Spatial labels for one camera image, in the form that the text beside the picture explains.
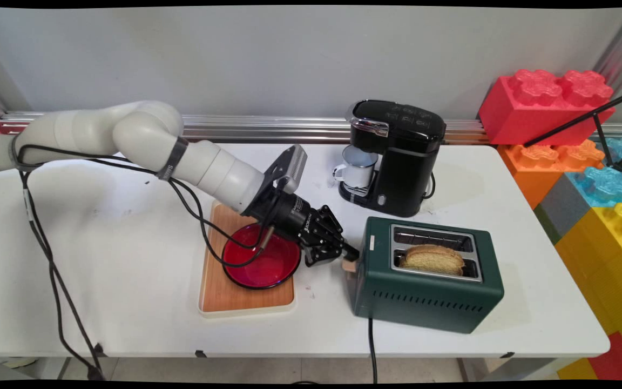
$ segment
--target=white table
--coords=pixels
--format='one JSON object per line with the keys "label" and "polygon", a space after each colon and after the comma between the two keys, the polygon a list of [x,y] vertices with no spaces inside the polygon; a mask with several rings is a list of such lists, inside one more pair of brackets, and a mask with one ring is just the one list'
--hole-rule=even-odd
{"label": "white table", "polygon": [[[261,171],[288,147],[221,146]],[[313,207],[328,204],[358,247],[366,217],[385,215],[349,204],[331,187],[343,145],[303,147],[308,161],[296,194]],[[505,296],[472,334],[376,321],[377,355],[499,358],[514,352],[503,365],[509,371],[501,367],[489,376],[510,379],[606,352],[607,336],[496,150],[444,146],[434,174],[434,197],[410,219],[489,231]],[[203,318],[198,293],[205,244],[169,185],[72,160],[39,168],[30,191],[89,337],[110,357],[193,357],[196,350],[208,357],[368,356],[367,320],[350,309],[339,260],[300,266],[291,312]],[[209,213],[212,197],[197,194]],[[67,341],[88,355],[62,306]],[[27,222],[18,173],[0,172],[0,356],[67,356],[56,326],[48,266]]]}

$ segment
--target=floor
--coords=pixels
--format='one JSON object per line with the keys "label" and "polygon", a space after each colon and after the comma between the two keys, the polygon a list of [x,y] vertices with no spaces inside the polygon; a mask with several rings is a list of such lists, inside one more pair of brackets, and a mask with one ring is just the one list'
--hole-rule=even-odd
{"label": "floor", "polygon": [[[370,384],[366,358],[101,358],[112,381],[209,382],[218,384]],[[462,382],[456,359],[378,359],[378,382]],[[84,365],[71,359],[62,379],[86,379]]]}

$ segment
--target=bread slice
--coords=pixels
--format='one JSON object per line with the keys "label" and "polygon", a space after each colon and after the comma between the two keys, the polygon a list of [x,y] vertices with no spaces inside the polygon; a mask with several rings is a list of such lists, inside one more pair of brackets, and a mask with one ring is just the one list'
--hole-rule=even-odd
{"label": "bread slice", "polygon": [[453,249],[435,244],[422,244],[407,250],[407,255],[400,259],[400,267],[461,276],[464,261]]}

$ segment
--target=coffee maker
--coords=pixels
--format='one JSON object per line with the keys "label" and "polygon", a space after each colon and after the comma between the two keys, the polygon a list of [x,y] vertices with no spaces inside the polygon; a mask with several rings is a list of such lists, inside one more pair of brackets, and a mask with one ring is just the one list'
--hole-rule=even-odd
{"label": "coffee maker", "polygon": [[351,125],[351,144],[383,159],[368,187],[340,183],[341,197],[398,217],[417,214],[422,200],[430,197],[425,190],[445,135],[443,119],[415,106],[375,99],[352,104],[345,119]]}

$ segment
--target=wooden cutting board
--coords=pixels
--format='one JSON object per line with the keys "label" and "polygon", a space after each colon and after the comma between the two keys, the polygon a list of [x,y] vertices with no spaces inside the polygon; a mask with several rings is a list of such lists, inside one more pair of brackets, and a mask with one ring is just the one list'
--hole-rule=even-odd
{"label": "wooden cutting board", "polygon": [[[220,202],[214,202],[210,212],[210,221],[231,236],[241,227],[255,223],[256,219],[241,216],[230,209],[230,207]],[[222,236],[220,232],[215,231],[215,229],[210,229],[208,238],[215,252],[221,254],[227,238]],[[284,310],[283,307],[291,307],[293,302],[294,276],[291,276],[284,283],[274,288],[249,290],[233,283],[222,269],[222,264],[215,260],[212,254],[210,254],[210,250],[205,250],[203,275],[200,283],[200,298],[198,300],[200,311],[204,315],[207,316],[208,313],[217,312],[233,312],[233,316],[248,313],[278,312],[279,310]]]}

